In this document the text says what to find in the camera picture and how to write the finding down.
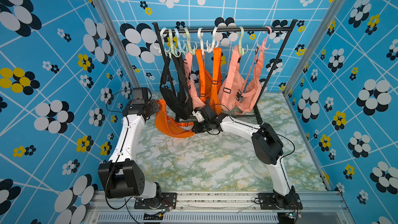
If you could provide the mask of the aluminium corner post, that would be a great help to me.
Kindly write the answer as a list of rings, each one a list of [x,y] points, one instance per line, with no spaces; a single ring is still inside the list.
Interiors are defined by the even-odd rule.
[[[293,71],[285,90],[283,91],[283,95],[285,97],[288,96],[290,91],[293,89],[293,86],[299,80],[299,76],[302,73],[304,66],[309,62],[310,58],[312,57],[313,53],[315,52],[316,48],[319,46],[320,42],[323,39],[329,25],[334,20],[336,15],[339,13],[340,9],[344,5],[346,0],[334,0],[331,3],[331,6],[327,10],[324,18],[322,19],[319,27],[317,28],[316,32],[314,33],[308,47],[302,58],[300,59],[299,63],[297,64],[295,70]]]
[[[110,14],[107,10],[104,0],[94,0],[94,4],[96,5],[96,10],[109,34],[110,40],[119,55],[122,66],[124,67],[126,74],[128,75],[132,86],[134,88],[141,87],[135,72],[133,71],[132,64],[130,59],[127,56],[127,53],[122,45],[122,42],[118,36],[117,30],[112,22]]]

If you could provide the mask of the pink bag rightmost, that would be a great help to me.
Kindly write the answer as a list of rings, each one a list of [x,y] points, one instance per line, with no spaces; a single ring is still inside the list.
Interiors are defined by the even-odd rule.
[[[235,112],[235,114],[240,116],[252,111],[262,89],[260,75],[264,64],[264,51],[267,49],[266,41],[264,40],[262,45],[257,46],[258,51],[255,54],[249,73],[236,95],[236,106],[241,112]]]

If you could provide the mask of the pink hook rightmost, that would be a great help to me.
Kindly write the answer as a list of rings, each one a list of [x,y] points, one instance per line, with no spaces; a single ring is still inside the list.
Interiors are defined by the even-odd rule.
[[[263,30],[263,33],[265,34],[265,33],[267,33],[267,36],[264,38],[264,40],[262,41],[262,44],[257,44],[257,46],[258,46],[258,49],[259,50],[268,50],[269,49],[269,47],[270,47],[270,45],[267,45],[267,41],[268,41],[268,38],[271,36],[271,34],[273,33],[273,30],[272,30],[272,28],[270,27],[270,26],[266,26],[265,28],[264,28],[264,30]]]

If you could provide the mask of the aluminium corner post left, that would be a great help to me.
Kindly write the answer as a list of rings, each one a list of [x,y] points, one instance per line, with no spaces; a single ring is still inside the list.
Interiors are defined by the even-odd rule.
[[[110,14],[107,10],[104,0],[94,0],[94,4],[96,5],[96,10],[109,34],[110,40],[119,55],[122,66],[124,67],[126,74],[128,75],[132,86],[134,88],[141,87],[135,72],[133,71],[132,64],[130,59],[127,56],[127,53],[122,45],[122,42],[118,36],[117,30],[112,22]]]

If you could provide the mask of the pink bag right large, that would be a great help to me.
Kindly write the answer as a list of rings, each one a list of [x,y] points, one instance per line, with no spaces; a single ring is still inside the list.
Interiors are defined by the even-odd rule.
[[[239,46],[234,47],[227,77],[224,80],[219,93],[219,102],[223,111],[232,110],[241,95],[241,88],[245,81],[239,72],[241,55],[239,53]]]

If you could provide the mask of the orange bag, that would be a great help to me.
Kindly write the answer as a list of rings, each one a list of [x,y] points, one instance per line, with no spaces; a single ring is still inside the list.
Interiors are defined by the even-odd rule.
[[[209,100],[209,106],[217,114],[222,113],[222,108],[219,102],[218,92],[222,85],[221,75],[221,48],[215,48],[213,51],[213,67],[212,76],[206,70],[200,49],[196,51],[197,61],[199,65],[199,79],[200,79],[200,99],[206,104]]]
[[[192,131],[194,124],[192,122],[176,122],[167,114],[167,104],[163,99],[156,100],[159,111],[155,114],[155,126],[157,129],[172,138],[190,138],[195,135]]]

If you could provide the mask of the aluminium corner post right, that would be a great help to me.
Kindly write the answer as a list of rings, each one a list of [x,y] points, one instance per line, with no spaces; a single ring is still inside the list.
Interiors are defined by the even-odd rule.
[[[293,71],[285,90],[283,91],[283,95],[285,97],[288,96],[290,91],[293,89],[293,86],[299,80],[299,76],[302,73],[304,66],[309,62],[310,58],[312,57],[313,53],[315,52],[316,48],[319,46],[320,42],[323,39],[329,25],[334,20],[336,15],[339,13],[340,9],[344,5],[346,0],[334,0],[331,3],[331,6],[327,10],[324,18],[322,19],[319,27],[317,28],[316,32],[314,33],[308,47],[302,58],[300,59],[299,63],[297,64],[295,70]]]

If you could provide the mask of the white hook leftmost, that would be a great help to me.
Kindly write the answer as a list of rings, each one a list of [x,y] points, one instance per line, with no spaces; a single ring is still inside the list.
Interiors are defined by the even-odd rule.
[[[169,34],[167,28],[163,28],[160,31],[161,34],[161,42],[162,45],[159,45],[159,41],[156,40],[151,46],[150,46],[150,51],[155,55],[155,56],[160,56],[162,54],[160,48],[164,48],[164,44],[167,43],[167,40],[165,40],[166,36]],[[167,55],[169,50],[163,49],[165,51],[165,54]]]

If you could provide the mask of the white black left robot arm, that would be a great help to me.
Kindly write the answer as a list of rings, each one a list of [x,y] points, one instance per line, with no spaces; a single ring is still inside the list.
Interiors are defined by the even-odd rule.
[[[150,117],[159,111],[149,88],[134,88],[133,97],[122,111],[122,130],[109,160],[98,167],[105,199],[135,197],[147,208],[158,208],[162,203],[159,183],[145,179],[136,160],[136,149],[141,132]]]

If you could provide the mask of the black bag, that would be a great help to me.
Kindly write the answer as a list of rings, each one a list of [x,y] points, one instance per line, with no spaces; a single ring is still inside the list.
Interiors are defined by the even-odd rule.
[[[166,88],[170,61],[173,60],[179,81],[179,91],[176,94],[171,89]],[[188,120],[193,112],[192,97],[189,95],[189,87],[187,84],[187,78],[183,70],[182,59],[177,58],[173,54],[169,54],[169,59],[165,62],[161,80],[160,80],[160,92],[165,100],[167,106],[176,114],[176,116],[183,120]]]

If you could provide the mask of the green hook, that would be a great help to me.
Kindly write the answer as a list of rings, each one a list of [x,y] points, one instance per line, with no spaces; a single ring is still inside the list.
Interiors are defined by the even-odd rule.
[[[197,46],[195,46],[195,47],[191,46],[191,35],[190,35],[190,32],[189,32],[188,28],[184,27],[183,30],[184,30],[184,32],[186,34],[187,50],[188,50],[189,53],[191,53],[194,56],[196,54]]]
[[[240,32],[238,34],[239,35],[238,52],[239,52],[240,56],[242,57],[249,51],[249,48],[248,48],[248,46],[246,48],[243,47],[243,38],[244,38],[244,34],[245,34],[244,27],[239,26],[238,28],[240,29]]]
[[[172,29],[168,29],[169,32],[169,44],[170,44],[170,50],[169,50],[169,56],[170,58],[172,56],[175,56],[176,58],[180,57],[181,54],[177,52],[175,44],[174,44],[174,37],[173,37],[173,31]]]

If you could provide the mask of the black clothes rack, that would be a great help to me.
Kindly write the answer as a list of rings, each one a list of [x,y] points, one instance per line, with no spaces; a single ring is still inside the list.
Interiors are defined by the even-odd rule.
[[[233,48],[230,61],[223,62],[221,47],[211,44],[207,48],[200,46],[194,50],[191,47],[190,35],[201,35],[205,32],[216,38],[218,34],[231,32],[243,38],[243,27],[172,30],[160,29],[154,22],[154,31],[164,60],[160,92],[164,98],[164,105],[176,115],[175,119],[171,120],[172,123],[181,126],[181,122],[184,121],[185,126],[192,126],[190,120],[194,117],[194,111],[209,105],[217,114],[237,107],[239,111],[232,114],[234,117],[250,117],[250,112],[254,112],[252,116],[258,124],[262,124],[257,105],[281,61],[280,55],[277,55],[270,64],[265,64],[267,40],[277,33],[284,35],[285,40],[279,50],[279,53],[282,53],[297,23],[298,20],[293,19],[291,24],[283,21],[275,22],[270,27],[249,28],[250,31],[262,31],[268,35],[257,47],[246,77],[242,77],[240,61],[247,50],[241,44]]]

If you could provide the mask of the light blue hook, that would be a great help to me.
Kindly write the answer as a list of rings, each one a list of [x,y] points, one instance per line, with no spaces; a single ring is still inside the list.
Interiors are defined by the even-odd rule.
[[[176,35],[176,38],[177,38],[177,41],[176,41],[176,44],[177,44],[177,53],[178,53],[179,55],[182,55],[182,54],[185,55],[187,52],[186,52],[186,50],[185,50],[185,44],[184,44],[184,43],[181,44],[179,29],[178,29],[178,28],[175,28],[175,29],[174,29],[174,32],[175,32],[175,35]]]

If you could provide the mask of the pink bag left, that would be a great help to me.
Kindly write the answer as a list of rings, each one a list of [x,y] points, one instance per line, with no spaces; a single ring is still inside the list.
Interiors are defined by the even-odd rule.
[[[205,105],[205,103],[198,96],[198,92],[195,87],[194,78],[191,73],[192,72],[192,61],[193,61],[193,55],[190,52],[186,53],[185,59],[184,59],[184,71],[185,71],[185,75],[187,78],[189,95],[192,98],[193,108],[198,108],[198,107],[203,107]]]

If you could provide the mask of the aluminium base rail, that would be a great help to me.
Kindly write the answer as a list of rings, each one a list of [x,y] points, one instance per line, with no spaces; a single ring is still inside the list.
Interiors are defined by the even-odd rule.
[[[134,209],[133,201],[106,201],[95,195],[85,224],[353,224],[337,191],[301,191],[302,210],[273,209],[258,191],[179,191],[175,208],[155,218],[154,209]]]

